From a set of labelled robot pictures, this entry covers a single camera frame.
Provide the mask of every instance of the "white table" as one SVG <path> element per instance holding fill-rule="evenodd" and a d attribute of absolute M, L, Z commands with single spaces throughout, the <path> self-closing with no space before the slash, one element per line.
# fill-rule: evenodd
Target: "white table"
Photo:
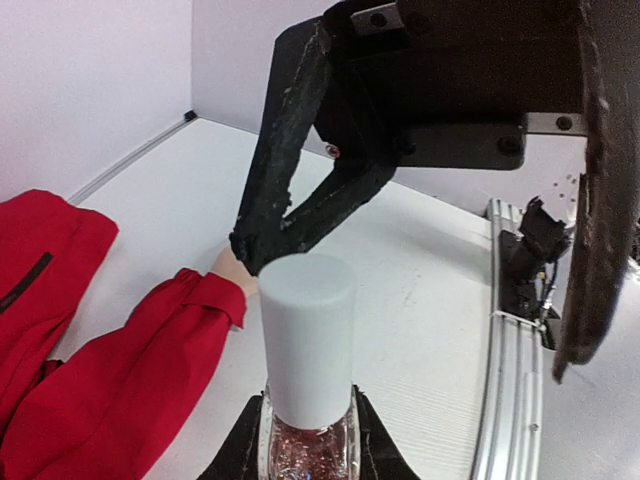
<path fill-rule="evenodd" d="M 120 234 L 56 354 L 124 324 L 181 267 L 206 272 L 232 229 L 257 137 L 196 120 L 82 203 Z M 299 203 L 331 168 L 302 154 Z M 360 281 L 353 379 L 423 480 L 468 479 L 483 408 L 492 298 L 491 224 L 398 184 L 316 251 Z M 195 479 L 266 381 L 258 302 L 216 375 L 148 479 Z"/>

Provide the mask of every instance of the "bottle cap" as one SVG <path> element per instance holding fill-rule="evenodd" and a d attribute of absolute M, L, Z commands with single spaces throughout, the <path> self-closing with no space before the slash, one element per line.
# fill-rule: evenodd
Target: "bottle cap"
<path fill-rule="evenodd" d="M 298 254 L 267 265 L 258 283 L 274 413 L 302 430 L 336 423 L 351 403 L 355 273 Z"/>

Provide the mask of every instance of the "white cap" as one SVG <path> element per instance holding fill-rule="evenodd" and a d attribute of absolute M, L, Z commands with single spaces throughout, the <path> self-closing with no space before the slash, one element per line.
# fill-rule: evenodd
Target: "white cap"
<path fill-rule="evenodd" d="M 340 420 L 351 402 L 356 276 L 337 258 L 283 257 L 259 277 L 269 394 L 295 428 Z"/>

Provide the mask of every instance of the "clear bottle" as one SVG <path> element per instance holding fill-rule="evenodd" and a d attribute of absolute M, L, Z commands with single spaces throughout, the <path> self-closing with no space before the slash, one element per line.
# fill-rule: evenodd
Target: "clear bottle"
<path fill-rule="evenodd" d="M 260 480 L 358 480 L 354 273 L 333 257 L 291 255 L 267 265 L 259 285 L 269 377 Z"/>

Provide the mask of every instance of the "white floor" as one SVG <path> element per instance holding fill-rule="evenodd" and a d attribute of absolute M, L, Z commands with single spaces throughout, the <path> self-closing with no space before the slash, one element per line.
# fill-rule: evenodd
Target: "white floor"
<path fill-rule="evenodd" d="M 89 197 L 120 235 L 58 348 L 67 358 L 120 327 L 181 267 L 207 271 L 233 224 L 256 136 L 196 120 Z M 304 153 L 299 202 L 330 170 Z M 398 184 L 317 251 L 360 279 L 354 382 L 423 480 L 468 479 L 483 400 L 491 302 L 490 224 Z M 195 479 L 265 384 L 260 312 L 233 333 L 214 380 L 148 479 Z"/>

